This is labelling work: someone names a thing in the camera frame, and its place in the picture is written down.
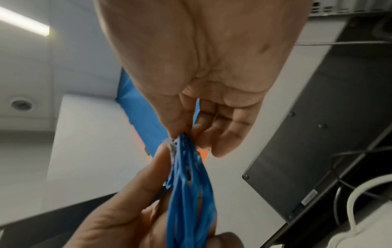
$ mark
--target ceiling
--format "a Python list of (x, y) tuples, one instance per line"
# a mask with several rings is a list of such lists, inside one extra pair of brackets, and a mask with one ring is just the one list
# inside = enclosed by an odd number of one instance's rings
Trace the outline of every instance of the ceiling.
[[(67, 92), (116, 97), (121, 66), (92, 0), (0, 0), (0, 6), (51, 28), (43, 37), (0, 22), (0, 130), (54, 130)], [(13, 109), (13, 97), (31, 99), (33, 109)]]

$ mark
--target round ceiling vent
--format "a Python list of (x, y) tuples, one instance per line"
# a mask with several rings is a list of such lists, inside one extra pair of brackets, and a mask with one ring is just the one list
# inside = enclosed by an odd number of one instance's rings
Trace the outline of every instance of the round ceiling vent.
[(33, 109), (33, 101), (25, 97), (14, 97), (9, 100), (11, 107), (17, 111), (30, 111)]

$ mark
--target coiled blue cable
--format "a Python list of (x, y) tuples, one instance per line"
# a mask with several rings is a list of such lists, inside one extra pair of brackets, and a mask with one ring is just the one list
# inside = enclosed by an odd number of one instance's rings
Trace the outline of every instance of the coiled blue cable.
[[(173, 187), (169, 202), (167, 248), (203, 248), (216, 217), (212, 186), (200, 154), (187, 134), (178, 137), (176, 156), (166, 188)], [(201, 213), (198, 218), (198, 201)]]

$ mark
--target sticker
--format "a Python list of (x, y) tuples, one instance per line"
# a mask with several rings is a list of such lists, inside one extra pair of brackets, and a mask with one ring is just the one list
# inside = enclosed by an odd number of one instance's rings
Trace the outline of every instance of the sticker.
[(305, 196), (301, 203), (306, 206), (316, 195), (317, 191), (315, 189), (312, 189), (312, 191), (310, 191), (310, 193)]

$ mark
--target human hand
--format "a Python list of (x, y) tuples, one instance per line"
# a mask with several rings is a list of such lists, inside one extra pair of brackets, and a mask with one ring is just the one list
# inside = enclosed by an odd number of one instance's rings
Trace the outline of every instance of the human hand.
[[(109, 201), (93, 211), (64, 248), (165, 248), (170, 192), (150, 205), (171, 169), (169, 149), (161, 145), (152, 162)], [(209, 230), (206, 248), (243, 248), (232, 233)]]
[(312, 2), (96, 0), (96, 7), (124, 69), (170, 137), (190, 133), (221, 157), (253, 126)]

